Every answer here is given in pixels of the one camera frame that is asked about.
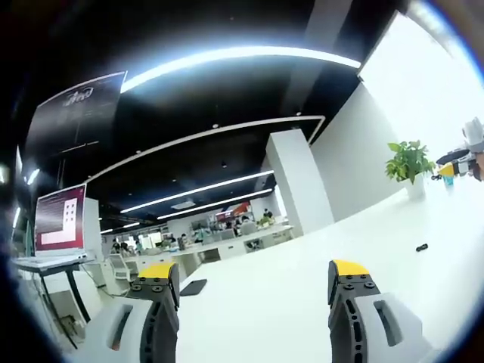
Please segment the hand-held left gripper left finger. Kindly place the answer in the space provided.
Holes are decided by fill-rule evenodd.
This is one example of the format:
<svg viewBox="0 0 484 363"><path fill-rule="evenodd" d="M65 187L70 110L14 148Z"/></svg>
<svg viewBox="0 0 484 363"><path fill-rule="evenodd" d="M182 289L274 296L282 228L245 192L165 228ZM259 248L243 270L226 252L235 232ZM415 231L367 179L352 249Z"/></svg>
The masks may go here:
<svg viewBox="0 0 484 363"><path fill-rule="evenodd" d="M86 326L81 362L174 362L180 305L179 271L162 262L141 271Z"/></svg>

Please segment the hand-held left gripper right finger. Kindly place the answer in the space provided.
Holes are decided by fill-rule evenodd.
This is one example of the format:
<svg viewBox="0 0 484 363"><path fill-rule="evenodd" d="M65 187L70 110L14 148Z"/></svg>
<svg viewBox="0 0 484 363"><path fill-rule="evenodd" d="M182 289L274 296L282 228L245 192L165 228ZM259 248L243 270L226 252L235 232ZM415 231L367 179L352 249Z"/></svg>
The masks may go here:
<svg viewBox="0 0 484 363"><path fill-rule="evenodd" d="M391 293L381 293L369 271L334 259L328 266L333 362L432 362L436 350L421 320Z"/></svg>

